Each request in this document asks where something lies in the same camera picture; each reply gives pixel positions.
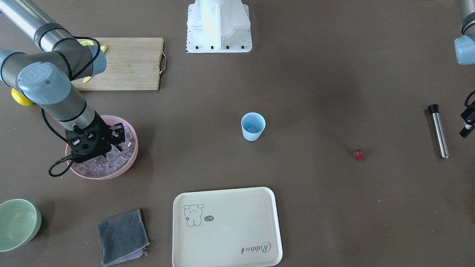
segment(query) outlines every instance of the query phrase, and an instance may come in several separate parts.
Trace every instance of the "gray towel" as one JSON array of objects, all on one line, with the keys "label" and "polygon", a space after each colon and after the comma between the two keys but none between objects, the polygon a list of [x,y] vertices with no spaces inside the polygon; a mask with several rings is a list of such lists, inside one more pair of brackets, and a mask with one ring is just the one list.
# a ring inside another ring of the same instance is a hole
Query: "gray towel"
[{"label": "gray towel", "polygon": [[97,223],[104,267],[142,256],[150,244],[140,210],[134,210]]}]

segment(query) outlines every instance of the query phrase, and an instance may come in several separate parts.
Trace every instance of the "metal muddler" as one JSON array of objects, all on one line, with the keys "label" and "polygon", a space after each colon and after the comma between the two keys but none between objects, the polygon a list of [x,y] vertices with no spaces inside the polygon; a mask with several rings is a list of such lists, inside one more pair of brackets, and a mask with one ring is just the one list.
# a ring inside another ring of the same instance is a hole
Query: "metal muddler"
[{"label": "metal muddler", "polygon": [[448,158],[447,143],[445,141],[444,130],[442,130],[442,124],[440,122],[439,105],[433,104],[427,108],[432,115],[432,122],[434,123],[434,131],[436,132],[440,157],[446,159]]}]

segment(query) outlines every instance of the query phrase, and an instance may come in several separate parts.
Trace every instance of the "white plastic mount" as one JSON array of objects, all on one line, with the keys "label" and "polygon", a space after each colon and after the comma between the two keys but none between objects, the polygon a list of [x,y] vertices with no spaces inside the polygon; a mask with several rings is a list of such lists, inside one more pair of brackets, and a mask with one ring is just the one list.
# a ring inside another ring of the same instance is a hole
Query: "white plastic mount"
[{"label": "white plastic mount", "polygon": [[252,50],[249,7],[241,0],[196,0],[188,6],[186,50],[241,53]]}]

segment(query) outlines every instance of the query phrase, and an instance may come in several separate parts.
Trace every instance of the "blue cup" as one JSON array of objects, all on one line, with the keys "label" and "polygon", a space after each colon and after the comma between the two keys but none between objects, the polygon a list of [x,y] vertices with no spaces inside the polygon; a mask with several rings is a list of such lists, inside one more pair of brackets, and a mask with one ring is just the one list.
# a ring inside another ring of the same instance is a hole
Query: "blue cup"
[{"label": "blue cup", "polygon": [[259,113],[251,112],[241,119],[242,135],[248,141],[257,140],[265,127],[266,120]]}]

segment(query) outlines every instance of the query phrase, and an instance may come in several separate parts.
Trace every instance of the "pink bowl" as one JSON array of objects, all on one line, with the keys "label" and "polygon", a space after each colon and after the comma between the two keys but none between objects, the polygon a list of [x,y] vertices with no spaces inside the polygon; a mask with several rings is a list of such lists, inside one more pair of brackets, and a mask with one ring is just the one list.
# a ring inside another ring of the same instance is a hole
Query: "pink bowl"
[{"label": "pink bowl", "polygon": [[[132,125],[130,125],[130,123],[128,123],[126,120],[124,120],[122,118],[119,118],[117,116],[103,115],[103,116],[101,116],[101,118],[108,125],[112,126],[112,125],[117,124],[117,123],[122,123],[124,125],[124,127],[127,126],[132,131],[132,134],[133,134],[134,139],[135,139],[135,148],[133,149],[132,157],[129,159],[129,161],[122,168],[120,168],[119,170],[117,170],[113,174],[107,175],[107,176],[104,176],[104,177],[98,177],[98,178],[87,177],[87,176],[81,175],[81,174],[77,173],[73,169],[73,167],[71,167],[71,170],[79,177],[86,178],[86,179],[92,179],[92,180],[107,180],[107,179],[115,178],[115,177],[123,174],[126,170],[128,170],[132,166],[135,159],[137,158],[137,154],[138,154],[138,151],[139,151],[139,141],[138,141],[138,138],[137,138],[137,134],[135,133],[135,129],[132,127]],[[69,145],[66,145],[66,155],[69,155],[69,154],[71,154],[71,148],[69,147]]]}]

